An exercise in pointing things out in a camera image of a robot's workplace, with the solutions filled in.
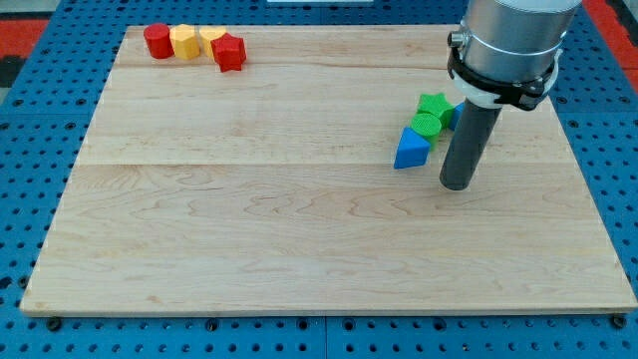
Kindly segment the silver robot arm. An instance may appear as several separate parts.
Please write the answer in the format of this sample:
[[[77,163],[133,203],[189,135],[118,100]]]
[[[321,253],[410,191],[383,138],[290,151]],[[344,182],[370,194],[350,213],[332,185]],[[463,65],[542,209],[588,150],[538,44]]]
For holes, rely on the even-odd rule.
[[[580,0],[470,0],[462,62],[499,82],[529,82],[553,63]]]

